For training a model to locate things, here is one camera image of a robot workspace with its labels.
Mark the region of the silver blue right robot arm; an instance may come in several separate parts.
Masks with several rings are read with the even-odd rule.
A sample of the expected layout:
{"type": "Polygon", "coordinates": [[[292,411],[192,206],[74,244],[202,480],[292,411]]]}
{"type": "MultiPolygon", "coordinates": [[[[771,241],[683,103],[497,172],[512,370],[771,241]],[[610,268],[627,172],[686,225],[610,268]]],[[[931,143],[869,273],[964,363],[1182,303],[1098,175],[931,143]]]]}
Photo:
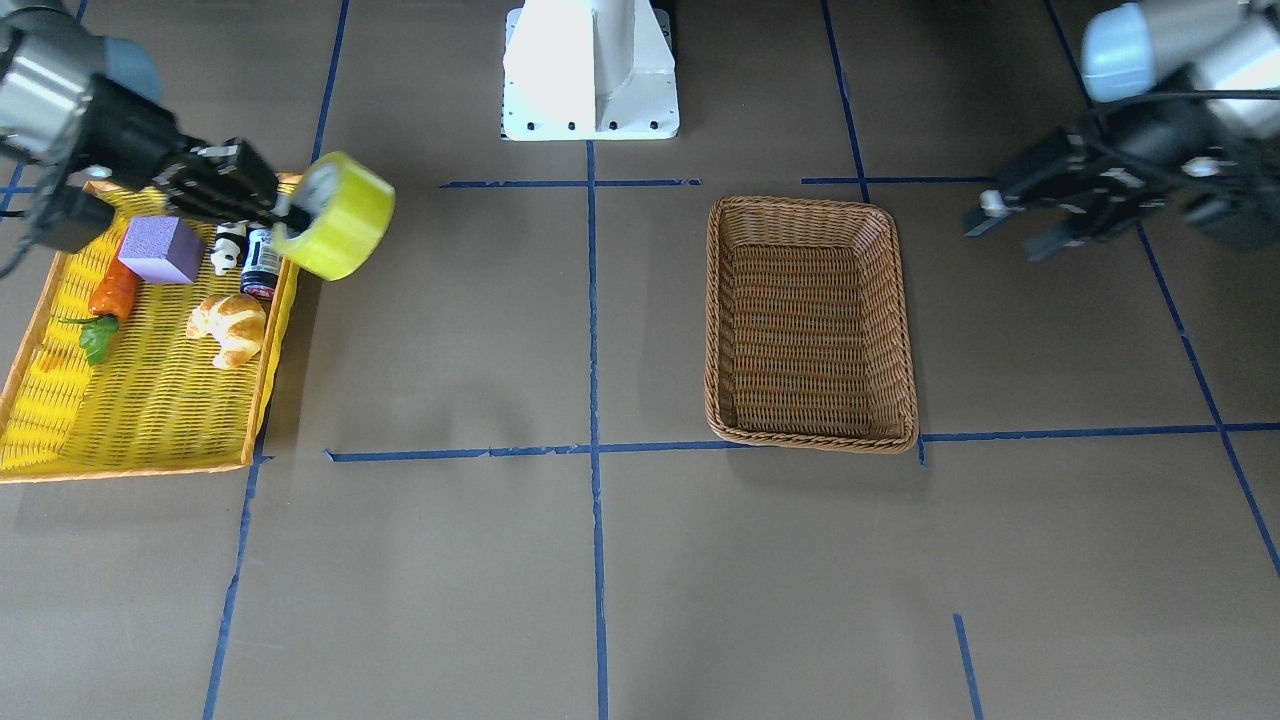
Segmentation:
{"type": "Polygon", "coordinates": [[[93,169],[122,188],[159,191],[187,219],[311,224],[247,140],[191,137],[161,100],[138,44],[91,33],[59,1],[3,4],[3,152],[44,170],[23,214],[28,242],[77,252],[113,223],[110,204],[70,182],[93,169]]]}

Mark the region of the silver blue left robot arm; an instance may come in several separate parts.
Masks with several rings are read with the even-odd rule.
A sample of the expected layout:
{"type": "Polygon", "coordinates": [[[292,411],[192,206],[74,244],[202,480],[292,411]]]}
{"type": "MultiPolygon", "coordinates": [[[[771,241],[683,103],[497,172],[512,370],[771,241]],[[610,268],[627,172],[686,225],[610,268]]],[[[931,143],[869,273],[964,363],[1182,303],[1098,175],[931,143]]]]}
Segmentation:
{"type": "Polygon", "coordinates": [[[1277,242],[1275,1],[1138,1],[1096,15],[1079,58],[1091,114],[1021,151],[966,215],[978,237],[1019,213],[1065,218],[1039,263],[1107,242],[1188,193],[1188,225],[1242,251],[1277,242]]]}

